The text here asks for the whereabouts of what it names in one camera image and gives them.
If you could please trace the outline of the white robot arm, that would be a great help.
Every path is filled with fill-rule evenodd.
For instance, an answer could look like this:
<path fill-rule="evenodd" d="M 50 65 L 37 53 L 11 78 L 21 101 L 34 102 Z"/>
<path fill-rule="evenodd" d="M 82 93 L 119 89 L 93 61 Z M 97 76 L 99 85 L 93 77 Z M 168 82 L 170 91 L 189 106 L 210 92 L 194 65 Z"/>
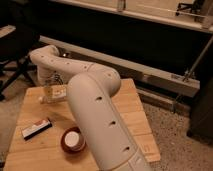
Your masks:
<path fill-rule="evenodd" d="M 152 171 L 112 102 L 121 87 L 117 70 L 95 62 L 63 58 L 56 46 L 30 52 L 40 83 L 55 72 L 69 78 L 66 99 L 100 171 Z"/>

